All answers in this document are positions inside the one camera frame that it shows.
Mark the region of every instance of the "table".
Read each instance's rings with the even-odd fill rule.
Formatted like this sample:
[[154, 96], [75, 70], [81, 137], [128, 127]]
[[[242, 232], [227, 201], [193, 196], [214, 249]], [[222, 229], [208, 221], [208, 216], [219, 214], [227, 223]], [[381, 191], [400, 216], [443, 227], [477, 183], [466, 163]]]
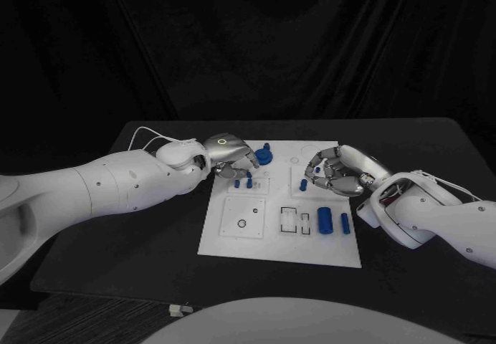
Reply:
[[[130, 122], [111, 153], [146, 125], [175, 138], [229, 132], [247, 140], [338, 140], [392, 171], [424, 169], [495, 199], [496, 178], [463, 130], [444, 118]], [[137, 136], [143, 147], [152, 134]], [[356, 305], [444, 333], [496, 335], [496, 271], [436, 237], [411, 250], [353, 214], [362, 269], [196, 254], [214, 174], [196, 189], [133, 214], [65, 229], [32, 289], [208, 307], [250, 297], [301, 297]], [[355, 209], [363, 197], [351, 200]]]

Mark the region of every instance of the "floor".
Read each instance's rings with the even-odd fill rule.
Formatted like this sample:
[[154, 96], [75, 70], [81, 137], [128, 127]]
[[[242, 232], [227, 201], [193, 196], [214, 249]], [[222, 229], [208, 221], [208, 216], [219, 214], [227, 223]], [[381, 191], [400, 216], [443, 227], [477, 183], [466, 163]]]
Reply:
[[[22, 311], [0, 344], [139, 344], [179, 318], [156, 302], [52, 295], [38, 311]], [[496, 344], [489, 338], [457, 338]]]

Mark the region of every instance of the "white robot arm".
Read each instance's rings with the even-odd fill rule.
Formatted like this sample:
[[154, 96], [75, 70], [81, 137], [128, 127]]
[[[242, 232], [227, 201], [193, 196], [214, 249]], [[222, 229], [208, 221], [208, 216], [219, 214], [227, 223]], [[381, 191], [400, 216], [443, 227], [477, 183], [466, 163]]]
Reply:
[[[325, 159], [326, 178], [313, 173]], [[359, 177], [346, 176], [348, 170]], [[342, 196], [372, 190], [356, 213], [400, 244], [415, 249], [438, 235], [467, 259], [496, 269], [495, 202], [482, 201], [469, 190], [423, 171], [392, 175], [375, 158], [349, 145], [317, 152], [304, 175], [314, 185]], [[437, 181], [479, 201], [462, 203]]]
[[254, 151], [234, 135], [214, 136], [205, 145], [195, 139], [167, 139], [173, 142], [154, 156], [141, 149], [128, 150], [74, 168], [0, 176], [0, 284], [72, 224], [140, 211], [186, 194], [214, 164], [224, 178], [247, 175], [247, 170], [231, 167], [244, 157], [258, 167]]

